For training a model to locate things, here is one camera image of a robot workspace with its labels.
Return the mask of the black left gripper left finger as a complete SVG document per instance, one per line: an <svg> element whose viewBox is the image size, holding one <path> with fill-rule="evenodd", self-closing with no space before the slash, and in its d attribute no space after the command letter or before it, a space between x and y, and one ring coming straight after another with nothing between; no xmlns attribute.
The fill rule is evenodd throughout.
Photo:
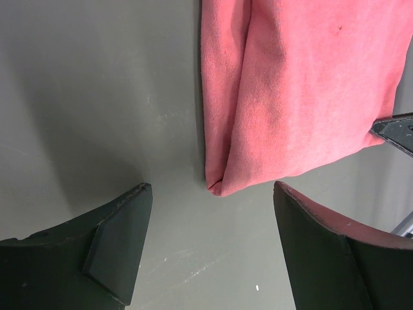
<svg viewBox="0 0 413 310"><path fill-rule="evenodd" d="M142 183L65 223L1 242L2 309L124 309L152 210Z"/></svg>

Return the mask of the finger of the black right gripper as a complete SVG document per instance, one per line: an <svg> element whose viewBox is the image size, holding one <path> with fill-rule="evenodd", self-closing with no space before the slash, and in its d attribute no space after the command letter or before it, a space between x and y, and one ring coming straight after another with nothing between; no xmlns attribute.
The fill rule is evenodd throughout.
<svg viewBox="0 0 413 310"><path fill-rule="evenodd" d="M370 132L412 157L412 113L376 120Z"/></svg>

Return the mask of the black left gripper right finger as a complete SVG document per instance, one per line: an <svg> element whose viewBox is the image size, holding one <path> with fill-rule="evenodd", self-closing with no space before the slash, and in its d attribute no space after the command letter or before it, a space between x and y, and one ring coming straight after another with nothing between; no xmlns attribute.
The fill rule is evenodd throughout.
<svg viewBox="0 0 413 310"><path fill-rule="evenodd" d="M380 231L274 184L297 309L412 309L412 239Z"/></svg>

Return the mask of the salmon pink t shirt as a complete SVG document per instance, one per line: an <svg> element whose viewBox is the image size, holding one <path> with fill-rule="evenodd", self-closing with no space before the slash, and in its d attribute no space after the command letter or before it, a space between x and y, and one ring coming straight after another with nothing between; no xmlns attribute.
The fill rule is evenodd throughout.
<svg viewBox="0 0 413 310"><path fill-rule="evenodd" d="M411 1L203 1L208 190L227 196L379 145Z"/></svg>

